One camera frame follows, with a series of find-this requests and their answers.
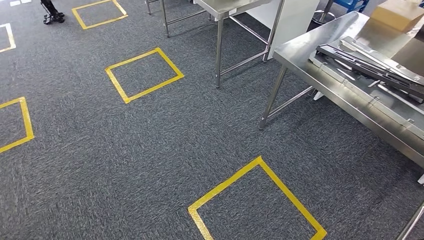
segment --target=white paper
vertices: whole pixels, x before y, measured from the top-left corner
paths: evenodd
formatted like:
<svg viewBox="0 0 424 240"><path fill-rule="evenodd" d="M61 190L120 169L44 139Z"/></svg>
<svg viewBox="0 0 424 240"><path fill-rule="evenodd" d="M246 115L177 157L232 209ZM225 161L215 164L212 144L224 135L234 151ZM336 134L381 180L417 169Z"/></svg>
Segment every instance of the white paper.
<svg viewBox="0 0 424 240"><path fill-rule="evenodd" d="M10 6L11 7L16 6L16 5L19 5L19 4L21 4L21 1L19 1L19 0L18 1L11 1L10 2Z"/></svg>

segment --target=stainless steel table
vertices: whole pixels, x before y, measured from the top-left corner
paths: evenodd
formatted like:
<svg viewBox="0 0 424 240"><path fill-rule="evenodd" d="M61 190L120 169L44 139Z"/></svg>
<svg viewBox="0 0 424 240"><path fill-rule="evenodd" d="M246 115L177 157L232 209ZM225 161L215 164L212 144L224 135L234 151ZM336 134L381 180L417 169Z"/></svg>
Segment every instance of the stainless steel table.
<svg viewBox="0 0 424 240"><path fill-rule="evenodd" d="M268 40L261 37L258 33L254 32L252 29L250 29L248 26L234 18L233 16L244 13L250 9L256 8L260 5L267 4L271 2L271 0L196 0L195 3L197 3L199 6L203 8L203 10L194 12L192 14L174 19L174 20L167 20L167 14L165 9L164 0L159 0L160 5L162 8L163 13L163 25L165 28L165 34L167 37L170 36L168 25L177 23L179 21L188 19L190 17L208 12L209 13L209 20L214 17L218 21L218 33L217 33L217 46L216 46L216 62L215 62L215 84L216 87L219 88L221 85L221 76L224 74L229 73L230 71L256 59L259 57L263 57L262 60L264 62L267 61L268 55L270 52L271 45L274 40L274 36L276 34L276 28L277 24L280 20L281 11L283 9L283 5L285 0L280 0L280 4L277 9L277 14L275 16L273 27L269 33ZM222 52L222 38L223 38L223 28L224 28L224 19L230 18L234 22L236 22L238 25L240 25L242 28L247 30L249 33L253 34L256 38L261 40L265 45L265 50L240 62L235 64L234 66L229 67L226 70L221 71L221 52Z"/></svg>
<svg viewBox="0 0 424 240"><path fill-rule="evenodd" d="M282 64L282 67L269 96L259 128L263 129L265 127L267 118L276 114L312 88L315 88L375 134L424 168L424 140L422 138L409 131L408 126L400 125L376 107L373 107L370 102L364 100L353 90L332 78L308 60L310 54L318 45L329 44L347 36L356 39L358 42L367 45L388 58L397 56L397 58L402 59L402 55L410 54L407 50L405 51L404 47L416 41L414 34L417 31L403 34L382 23L372 19L369 20L367 16L361 13L350 12L282 44L273 54L273 57ZM420 48L414 48L414 50L423 52L424 47L421 45ZM311 87L271 111L287 69L294 72L298 77L310 84Z"/></svg>

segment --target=metal stool leg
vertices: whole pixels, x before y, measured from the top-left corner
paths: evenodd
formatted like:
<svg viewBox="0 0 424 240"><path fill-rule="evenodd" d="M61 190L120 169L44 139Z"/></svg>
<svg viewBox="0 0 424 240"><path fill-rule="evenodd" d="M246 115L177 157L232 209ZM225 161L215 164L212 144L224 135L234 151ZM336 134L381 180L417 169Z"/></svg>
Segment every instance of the metal stool leg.
<svg viewBox="0 0 424 240"><path fill-rule="evenodd" d="M159 0L159 1L160 1L160 7L162 8L163 26L165 27L165 35L166 35L167 38L169 38L170 33L168 31L167 13L165 12L164 0Z"/></svg>
<svg viewBox="0 0 424 240"><path fill-rule="evenodd" d="M224 19L218 20L218 39L216 43L215 79L216 88L221 86L221 45L223 43Z"/></svg>

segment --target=steel table leg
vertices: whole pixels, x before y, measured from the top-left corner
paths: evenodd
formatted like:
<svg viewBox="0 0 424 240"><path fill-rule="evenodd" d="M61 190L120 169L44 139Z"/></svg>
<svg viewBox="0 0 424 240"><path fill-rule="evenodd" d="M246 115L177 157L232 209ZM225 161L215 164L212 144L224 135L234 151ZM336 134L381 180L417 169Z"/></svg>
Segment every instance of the steel table leg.
<svg viewBox="0 0 424 240"><path fill-rule="evenodd" d="M400 234L396 237L396 240L405 240L414 226L417 224L418 220L420 220L421 216L424 213L424 202L421 203L419 208L416 210L412 218L409 220L409 222L406 224L406 226L402 229Z"/></svg>
<svg viewBox="0 0 424 240"><path fill-rule="evenodd" d="M268 98L268 103L266 105L265 111L263 112L262 118L260 119L259 129L263 130L265 127L265 123L267 123L268 116L270 115L271 109L273 108L274 101L276 100L276 96L280 89L281 83L284 79L284 75L287 72L287 67L284 65L281 66L281 70L279 71L277 80L274 83L274 88L272 89L271 95Z"/></svg>
<svg viewBox="0 0 424 240"><path fill-rule="evenodd" d="M166 37L170 37L170 33L168 31L168 22L167 22L167 13L165 12L165 4L164 4L164 0L159 0L160 1L160 8L162 9L162 15L163 15L163 26L165 27L165 35Z"/></svg>
<svg viewBox="0 0 424 240"><path fill-rule="evenodd" d="M216 88L219 88L221 86L221 46L223 43L223 28L224 28L224 19L219 19L218 20L218 39L216 42L216 64L215 64Z"/></svg>
<svg viewBox="0 0 424 240"><path fill-rule="evenodd" d="M279 2L278 9L277 9L277 15L275 16L274 24L271 28L271 32L269 33L268 41L267 41L267 44L266 44L266 47L265 47L266 53L262 57L262 61L264 61L264 62L268 61L268 56L270 55L270 49L271 49L271 46L273 45L274 37L276 35L277 25L280 21L281 11L283 9L284 2L285 2L285 0L280 0L280 2Z"/></svg>

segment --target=gray carpet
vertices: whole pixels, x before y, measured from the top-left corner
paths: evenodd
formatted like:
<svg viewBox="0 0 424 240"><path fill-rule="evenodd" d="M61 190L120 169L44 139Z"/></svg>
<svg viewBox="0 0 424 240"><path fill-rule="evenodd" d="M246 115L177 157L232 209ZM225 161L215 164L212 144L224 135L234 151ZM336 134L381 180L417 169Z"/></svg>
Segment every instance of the gray carpet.
<svg viewBox="0 0 424 240"><path fill-rule="evenodd" d="M45 26L38 2L0 1L17 46L0 53L0 103L25 96L35 135L0 153L0 239L201 240L188 206L259 155L326 240L394 239L424 199L424 171L328 99L302 97L258 131L280 65L253 61L215 89L217 29L207 14L166 38L158 2L149 16L143 1L120 0L128 17L83 30L71 9L91 2L54 1L66 22ZM199 9L166 4L170 19ZM119 16L113 6L91 11L81 10L87 24ZM225 67L264 47L231 21L223 46ZM105 68L155 47L185 77L125 104ZM156 57L114 69L129 96L172 77ZM289 73L278 102L305 87ZM0 143L23 135L18 110L0 109ZM260 168L198 212L215 240L314 234ZM423 227L410 239L424 238Z"/></svg>

